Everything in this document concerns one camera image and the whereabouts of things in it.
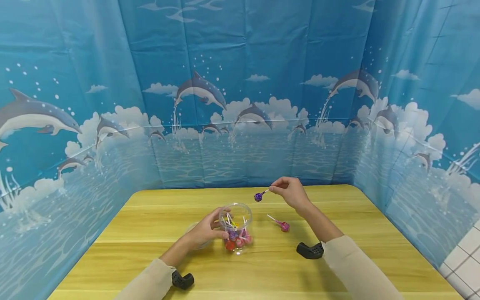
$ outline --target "wood grain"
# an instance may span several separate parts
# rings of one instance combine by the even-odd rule
[[[347,185],[306,187],[312,202],[382,269],[407,300],[460,300],[398,230],[358,189]],[[230,255],[221,241],[193,252],[180,271],[195,276],[187,291],[170,290],[166,299],[350,299],[324,260],[308,261],[295,252],[315,236],[283,200],[271,193],[256,203],[262,188],[148,190],[130,198],[49,300],[113,299],[185,229],[218,206],[247,204],[253,213],[254,245]],[[266,214],[290,223],[284,233]]]

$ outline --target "candy jar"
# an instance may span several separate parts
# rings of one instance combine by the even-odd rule
[[[253,244],[251,236],[252,211],[242,203],[232,203],[225,206],[218,216],[220,227],[228,232],[224,240],[225,249],[235,254],[245,251]]]

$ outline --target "right hand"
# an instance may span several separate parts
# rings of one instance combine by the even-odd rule
[[[285,202],[297,212],[312,204],[298,178],[280,177],[268,190],[282,196]]]

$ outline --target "black plastic bracket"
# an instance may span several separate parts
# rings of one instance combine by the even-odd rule
[[[174,287],[186,290],[193,285],[195,279],[193,275],[188,273],[185,277],[182,277],[178,271],[172,274],[172,284]]]
[[[322,243],[318,243],[313,247],[300,243],[297,246],[297,253],[306,259],[319,259],[324,255],[324,248]]]

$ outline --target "tile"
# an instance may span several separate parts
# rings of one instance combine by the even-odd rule
[[[480,246],[480,230],[473,227],[458,245],[468,254],[472,254]]]
[[[478,294],[473,294],[468,300],[480,300],[480,296]]]
[[[444,277],[447,278],[451,273],[452,269],[450,269],[446,264],[442,264],[440,268],[438,268],[438,272]]]
[[[456,246],[444,261],[450,269],[454,270],[468,258],[468,254],[462,248]]]
[[[474,291],[469,288],[468,285],[463,282],[460,277],[458,277],[455,273],[452,273],[449,277],[447,277],[447,281],[465,299],[467,299],[474,293]]]
[[[468,258],[455,273],[472,289],[480,288],[480,263]]]
[[[472,257],[477,260],[477,262],[480,263],[480,248],[478,248],[473,254]]]

